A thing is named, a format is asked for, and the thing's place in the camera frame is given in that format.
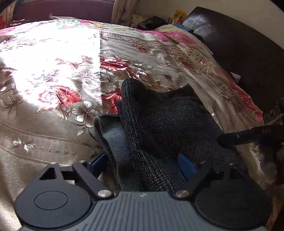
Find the dark grey knit pants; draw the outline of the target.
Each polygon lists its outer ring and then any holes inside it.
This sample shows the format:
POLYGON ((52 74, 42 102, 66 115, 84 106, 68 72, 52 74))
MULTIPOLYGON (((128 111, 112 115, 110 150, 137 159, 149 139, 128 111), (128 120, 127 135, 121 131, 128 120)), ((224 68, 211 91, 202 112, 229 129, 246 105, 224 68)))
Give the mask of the dark grey knit pants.
POLYGON ((127 79, 117 106, 115 115, 96 116, 94 129, 122 191, 174 193, 186 182, 179 154, 214 168, 236 163, 247 170, 235 148, 218 144, 221 129, 189 85, 159 93, 127 79))

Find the maroon upholstered window bench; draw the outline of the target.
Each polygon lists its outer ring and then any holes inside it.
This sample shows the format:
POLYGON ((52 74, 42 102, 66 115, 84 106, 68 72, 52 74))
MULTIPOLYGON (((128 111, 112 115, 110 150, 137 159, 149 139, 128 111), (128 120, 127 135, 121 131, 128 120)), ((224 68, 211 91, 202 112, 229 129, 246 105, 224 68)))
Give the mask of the maroon upholstered window bench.
POLYGON ((113 1, 33 1, 16 7, 13 20, 44 21, 52 14, 111 23, 113 6, 113 1))

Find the dark wooden headboard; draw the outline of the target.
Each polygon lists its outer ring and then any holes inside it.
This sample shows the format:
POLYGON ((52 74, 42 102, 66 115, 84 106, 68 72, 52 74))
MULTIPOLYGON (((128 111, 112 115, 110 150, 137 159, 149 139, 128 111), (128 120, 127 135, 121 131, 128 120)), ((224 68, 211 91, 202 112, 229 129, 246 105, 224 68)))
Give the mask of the dark wooden headboard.
POLYGON ((202 37, 218 64, 239 75, 240 88, 263 111, 264 122, 283 113, 283 49, 265 35, 224 14, 196 7, 182 25, 202 37))

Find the beige curtain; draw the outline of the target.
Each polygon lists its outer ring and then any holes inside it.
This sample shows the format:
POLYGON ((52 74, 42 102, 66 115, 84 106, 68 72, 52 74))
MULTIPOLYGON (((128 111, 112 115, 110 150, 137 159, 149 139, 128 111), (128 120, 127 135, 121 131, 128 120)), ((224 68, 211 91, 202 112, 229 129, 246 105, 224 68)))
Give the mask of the beige curtain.
POLYGON ((115 0, 111 23, 129 26, 138 2, 138 0, 115 0))

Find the floral satin bedspread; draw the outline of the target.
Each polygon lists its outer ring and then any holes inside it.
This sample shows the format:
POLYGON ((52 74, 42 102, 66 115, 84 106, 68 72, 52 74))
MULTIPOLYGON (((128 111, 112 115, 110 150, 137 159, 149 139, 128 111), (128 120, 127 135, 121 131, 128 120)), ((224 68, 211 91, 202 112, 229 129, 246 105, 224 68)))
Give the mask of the floral satin bedspread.
POLYGON ((141 31, 61 19, 2 29, 1 230, 21 227, 13 203, 47 163, 99 153, 93 119, 115 111, 129 77, 157 92, 189 84, 225 132, 263 124, 252 94, 175 26, 141 31))

